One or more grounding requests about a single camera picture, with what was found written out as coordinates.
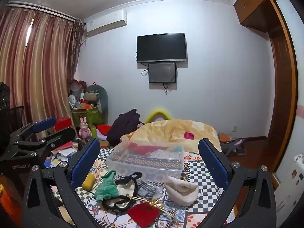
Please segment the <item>white air conditioner unit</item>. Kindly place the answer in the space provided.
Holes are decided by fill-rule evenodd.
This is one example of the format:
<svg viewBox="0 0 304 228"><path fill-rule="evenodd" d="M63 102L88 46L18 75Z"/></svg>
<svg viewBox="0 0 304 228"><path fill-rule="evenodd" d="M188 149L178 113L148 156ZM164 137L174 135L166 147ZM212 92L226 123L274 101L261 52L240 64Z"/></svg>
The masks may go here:
<svg viewBox="0 0 304 228"><path fill-rule="evenodd" d="M86 23L87 35L94 36L127 25L127 13L124 9L96 17Z"/></svg>

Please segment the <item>green knitted garment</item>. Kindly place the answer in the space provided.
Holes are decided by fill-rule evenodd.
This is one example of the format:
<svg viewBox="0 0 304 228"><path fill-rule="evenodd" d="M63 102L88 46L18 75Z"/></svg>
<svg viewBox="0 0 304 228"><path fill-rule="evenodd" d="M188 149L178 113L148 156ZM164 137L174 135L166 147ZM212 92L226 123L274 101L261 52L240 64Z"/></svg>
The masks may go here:
<svg viewBox="0 0 304 228"><path fill-rule="evenodd" d="M102 202L103 200L109 200L119 196L119 191L114 181L115 176L116 171L111 170L101 177L102 182L98 185L96 192L93 195L93 198L97 202Z"/></svg>

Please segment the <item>small black wall monitor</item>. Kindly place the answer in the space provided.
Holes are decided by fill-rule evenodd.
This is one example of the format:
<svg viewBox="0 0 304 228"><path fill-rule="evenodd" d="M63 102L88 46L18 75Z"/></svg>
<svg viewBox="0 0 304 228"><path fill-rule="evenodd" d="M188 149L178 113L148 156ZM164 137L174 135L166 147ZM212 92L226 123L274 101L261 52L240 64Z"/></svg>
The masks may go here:
<svg viewBox="0 0 304 228"><path fill-rule="evenodd" d="M176 64L168 63L149 63L148 65L149 83L175 83Z"/></svg>

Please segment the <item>red velvet pouch gold ribbon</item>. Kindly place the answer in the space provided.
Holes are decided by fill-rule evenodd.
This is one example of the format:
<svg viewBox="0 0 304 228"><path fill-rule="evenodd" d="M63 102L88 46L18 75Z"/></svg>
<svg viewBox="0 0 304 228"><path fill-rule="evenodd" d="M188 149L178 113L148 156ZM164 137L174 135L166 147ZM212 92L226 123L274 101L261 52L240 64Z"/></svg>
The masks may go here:
<svg viewBox="0 0 304 228"><path fill-rule="evenodd" d="M127 214L141 228L146 228L155 223L164 204L158 200L141 202L128 209Z"/></svg>

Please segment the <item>white stickered suitcase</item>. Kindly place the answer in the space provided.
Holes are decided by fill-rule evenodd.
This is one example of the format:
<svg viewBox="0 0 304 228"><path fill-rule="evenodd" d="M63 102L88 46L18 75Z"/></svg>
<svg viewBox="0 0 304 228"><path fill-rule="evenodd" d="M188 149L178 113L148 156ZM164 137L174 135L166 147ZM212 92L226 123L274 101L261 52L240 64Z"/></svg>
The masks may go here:
<svg viewBox="0 0 304 228"><path fill-rule="evenodd" d="M276 226L280 227L303 194L303 154L294 157L287 177L275 190Z"/></svg>

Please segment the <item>grey green plush pillow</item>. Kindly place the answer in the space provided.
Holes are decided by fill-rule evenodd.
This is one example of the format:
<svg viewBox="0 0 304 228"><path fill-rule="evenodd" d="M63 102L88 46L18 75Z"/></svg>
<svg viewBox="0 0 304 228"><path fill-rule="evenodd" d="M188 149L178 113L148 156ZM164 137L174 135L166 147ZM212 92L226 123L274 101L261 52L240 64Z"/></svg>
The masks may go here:
<svg viewBox="0 0 304 228"><path fill-rule="evenodd" d="M106 124L108 122L108 94L106 90L97 84L90 85L86 89L84 99L97 107L102 123Z"/></svg>

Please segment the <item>grey gloves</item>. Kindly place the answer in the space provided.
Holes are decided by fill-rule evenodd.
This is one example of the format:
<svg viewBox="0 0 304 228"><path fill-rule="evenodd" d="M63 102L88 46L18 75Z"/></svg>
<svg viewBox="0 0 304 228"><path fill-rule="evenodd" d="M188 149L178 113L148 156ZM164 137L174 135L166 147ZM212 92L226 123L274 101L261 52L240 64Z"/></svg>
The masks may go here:
<svg viewBox="0 0 304 228"><path fill-rule="evenodd" d="M138 197L144 198L146 200L160 198L164 189L163 184L157 182L138 180L137 185Z"/></svg>

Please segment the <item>dark purple jacket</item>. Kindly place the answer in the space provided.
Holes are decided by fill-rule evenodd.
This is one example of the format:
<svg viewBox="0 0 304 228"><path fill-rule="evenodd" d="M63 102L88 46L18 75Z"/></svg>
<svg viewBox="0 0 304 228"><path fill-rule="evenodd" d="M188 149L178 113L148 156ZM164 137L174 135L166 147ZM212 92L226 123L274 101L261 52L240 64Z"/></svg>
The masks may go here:
<svg viewBox="0 0 304 228"><path fill-rule="evenodd" d="M112 147L115 147L121 142L121 137L123 135L130 134L137 130L137 126L140 123L140 115L137 113L136 109L120 114L107 133L108 143Z"/></svg>

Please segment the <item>cream beige soft pouch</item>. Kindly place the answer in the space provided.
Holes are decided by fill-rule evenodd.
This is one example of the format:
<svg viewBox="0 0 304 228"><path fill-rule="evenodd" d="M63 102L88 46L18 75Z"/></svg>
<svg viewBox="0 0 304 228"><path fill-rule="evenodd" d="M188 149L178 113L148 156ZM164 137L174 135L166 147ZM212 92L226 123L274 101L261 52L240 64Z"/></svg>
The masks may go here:
<svg viewBox="0 0 304 228"><path fill-rule="evenodd" d="M198 198L199 187L197 184L171 176L164 178L164 184L170 199L178 205L189 207Z"/></svg>

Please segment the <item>green cardboard box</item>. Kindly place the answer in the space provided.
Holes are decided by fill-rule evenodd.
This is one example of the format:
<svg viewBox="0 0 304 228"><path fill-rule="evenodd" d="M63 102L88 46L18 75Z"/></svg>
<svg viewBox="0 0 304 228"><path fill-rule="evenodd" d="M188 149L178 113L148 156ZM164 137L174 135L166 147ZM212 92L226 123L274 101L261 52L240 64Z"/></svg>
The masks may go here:
<svg viewBox="0 0 304 228"><path fill-rule="evenodd" d="M89 126L103 123L103 117L97 107L91 109L72 110L72 118L75 127L80 126L80 119L86 118Z"/></svg>

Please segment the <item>yellow green sponge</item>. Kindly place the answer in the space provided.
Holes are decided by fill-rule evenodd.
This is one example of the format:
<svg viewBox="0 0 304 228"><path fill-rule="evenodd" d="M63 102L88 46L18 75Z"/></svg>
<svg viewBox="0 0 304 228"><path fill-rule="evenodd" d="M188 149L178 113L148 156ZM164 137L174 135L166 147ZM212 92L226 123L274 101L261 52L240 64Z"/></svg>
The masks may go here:
<svg viewBox="0 0 304 228"><path fill-rule="evenodd" d="M91 191L92 188L94 187L95 181L96 181L96 177L94 176L94 174L89 173L82 184L82 188Z"/></svg>

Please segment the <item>white bag with black straps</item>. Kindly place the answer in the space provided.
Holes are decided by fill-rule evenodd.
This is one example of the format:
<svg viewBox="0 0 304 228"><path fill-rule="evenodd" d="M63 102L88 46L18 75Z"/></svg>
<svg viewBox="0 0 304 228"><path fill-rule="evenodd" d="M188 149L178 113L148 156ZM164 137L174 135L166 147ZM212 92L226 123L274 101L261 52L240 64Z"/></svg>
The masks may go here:
<svg viewBox="0 0 304 228"><path fill-rule="evenodd" d="M141 177L141 172L134 172L127 177L116 180L115 184L119 195L108 200L103 199L101 202L103 208L116 213L126 213L136 203L136 200L130 199L130 196L137 197L139 189L137 180Z"/></svg>

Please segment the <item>clear plastic storage bin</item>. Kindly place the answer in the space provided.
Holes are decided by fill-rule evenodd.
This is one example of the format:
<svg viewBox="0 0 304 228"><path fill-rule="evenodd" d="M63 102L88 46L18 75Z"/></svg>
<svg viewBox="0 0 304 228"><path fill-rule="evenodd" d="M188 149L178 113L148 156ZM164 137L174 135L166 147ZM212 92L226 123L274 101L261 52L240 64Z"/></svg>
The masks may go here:
<svg viewBox="0 0 304 228"><path fill-rule="evenodd" d="M140 172L143 180L163 182L166 176L181 177L184 149L180 143L125 139L115 146L106 164L120 176Z"/></svg>

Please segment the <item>brown wooden wardrobe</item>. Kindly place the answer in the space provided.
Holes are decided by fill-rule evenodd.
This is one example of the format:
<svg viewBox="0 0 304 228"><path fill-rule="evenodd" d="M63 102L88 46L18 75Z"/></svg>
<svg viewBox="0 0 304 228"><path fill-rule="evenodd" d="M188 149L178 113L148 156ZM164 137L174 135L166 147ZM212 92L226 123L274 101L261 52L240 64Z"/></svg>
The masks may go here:
<svg viewBox="0 0 304 228"><path fill-rule="evenodd" d="M275 97L267 137L274 173L287 149L296 116L298 77L292 38L275 0L231 0L240 24L268 33L274 60Z"/></svg>

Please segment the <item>orange yellow blanket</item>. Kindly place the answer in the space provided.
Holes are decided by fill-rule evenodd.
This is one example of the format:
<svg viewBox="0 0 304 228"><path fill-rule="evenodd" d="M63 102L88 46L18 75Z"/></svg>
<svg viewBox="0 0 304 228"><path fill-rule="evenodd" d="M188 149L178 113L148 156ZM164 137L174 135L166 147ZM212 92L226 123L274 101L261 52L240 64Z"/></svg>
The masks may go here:
<svg viewBox="0 0 304 228"><path fill-rule="evenodd" d="M121 140L131 139L143 142L181 143L185 151L198 153L198 143L208 139L221 152L216 130L205 123L192 120L160 120L142 125Z"/></svg>

